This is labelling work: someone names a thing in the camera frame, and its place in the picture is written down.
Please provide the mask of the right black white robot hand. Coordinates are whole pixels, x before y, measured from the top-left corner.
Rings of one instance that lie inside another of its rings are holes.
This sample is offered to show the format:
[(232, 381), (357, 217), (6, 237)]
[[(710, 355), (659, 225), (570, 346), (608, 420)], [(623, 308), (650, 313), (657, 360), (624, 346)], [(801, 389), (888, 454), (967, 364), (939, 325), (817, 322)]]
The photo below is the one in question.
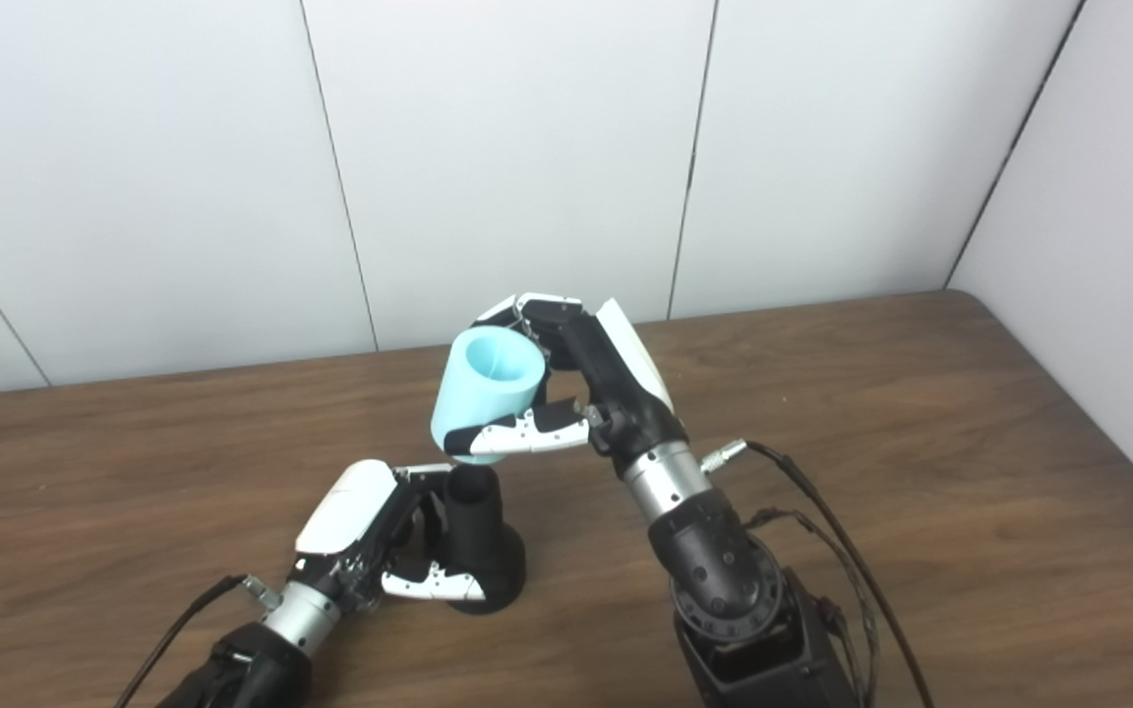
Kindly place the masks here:
[(566, 296), (511, 295), (448, 355), (429, 430), (455, 460), (589, 444), (617, 471), (685, 440), (673, 398), (627, 312)]

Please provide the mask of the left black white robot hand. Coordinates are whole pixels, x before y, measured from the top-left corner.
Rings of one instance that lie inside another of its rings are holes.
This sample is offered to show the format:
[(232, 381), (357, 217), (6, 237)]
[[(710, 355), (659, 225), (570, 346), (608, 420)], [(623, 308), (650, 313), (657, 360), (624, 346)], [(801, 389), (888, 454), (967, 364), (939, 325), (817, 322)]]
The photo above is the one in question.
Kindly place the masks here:
[(347, 467), (295, 541), (288, 579), (307, 586), (339, 614), (366, 613), (390, 592), (403, 599), (480, 604), (480, 578), (454, 568), (444, 551), (449, 475), (457, 466)]

